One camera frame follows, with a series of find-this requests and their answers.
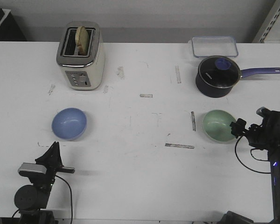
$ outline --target cable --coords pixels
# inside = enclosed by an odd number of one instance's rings
[[[18,209],[17,211],[15,211],[14,214],[11,216],[10,221],[9,221],[9,224],[13,223],[14,216],[15,216],[15,214],[17,214],[17,212],[18,212],[19,210],[20,210],[20,209]]]
[[[248,170],[251,170],[258,174],[271,174],[271,172],[261,172],[261,171],[255,170],[255,169],[251,169],[251,168],[247,167],[245,164],[243,164],[243,162],[239,159],[238,154],[237,154],[237,146],[238,146],[238,142],[242,139],[242,137],[243,137],[243,135],[241,137],[239,137],[239,139],[237,140],[237,143],[235,143],[235,146],[234,146],[234,153],[235,153],[235,156],[237,157],[238,161],[240,162],[240,164],[242,164]]]
[[[257,160],[257,161],[269,162],[269,160],[260,160],[260,159],[255,158],[254,155],[252,154],[252,152],[253,152],[254,150],[261,150],[261,149],[259,149],[259,148],[253,148],[253,149],[250,150],[250,154],[251,154],[251,156],[252,156],[253,159],[255,159],[255,160]]]
[[[71,192],[71,187],[69,185],[69,183],[67,183],[67,181],[65,179],[63,179],[62,177],[56,175],[56,177],[58,177],[59,179],[63,180],[67,186],[69,186],[70,189],[70,211],[71,211],[71,218],[70,218],[70,224],[73,222],[73,196],[72,196],[72,192]]]

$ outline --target purple handle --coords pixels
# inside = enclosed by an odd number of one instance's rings
[[[256,74],[280,74],[280,68],[254,68],[241,70],[242,78]]]

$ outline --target white table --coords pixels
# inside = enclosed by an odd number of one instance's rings
[[[57,42],[0,42],[0,217],[13,214],[14,194],[29,184],[17,174],[19,166],[34,162],[57,140],[63,164],[76,168],[73,175],[59,174],[72,186],[75,218],[216,221],[231,210],[257,222],[272,220],[270,175],[241,166],[235,142],[209,140],[201,121],[206,112],[223,109],[260,124],[258,108],[280,111],[280,75],[246,78],[226,97],[209,98],[195,85],[200,60],[187,44],[105,43],[102,84],[75,91],[57,66],[57,47]],[[238,44],[238,51],[241,69],[280,67],[280,44]],[[75,141],[51,131],[53,117],[67,107],[82,109],[88,118]],[[249,149],[246,140],[239,144],[241,159],[269,171]],[[69,218],[69,204],[69,190],[57,179],[47,209]]]

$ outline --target bowl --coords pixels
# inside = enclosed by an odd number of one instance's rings
[[[60,111],[52,121],[53,133],[64,140],[75,140],[85,131],[86,115],[77,108],[66,108]]]
[[[235,118],[226,111],[213,110],[205,114],[202,127],[205,134],[214,141],[228,142],[235,139],[231,134],[230,123]]]

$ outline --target plastic container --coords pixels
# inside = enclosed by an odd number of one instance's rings
[[[195,57],[238,56],[236,41],[232,36],[193,36],[188,43]]]

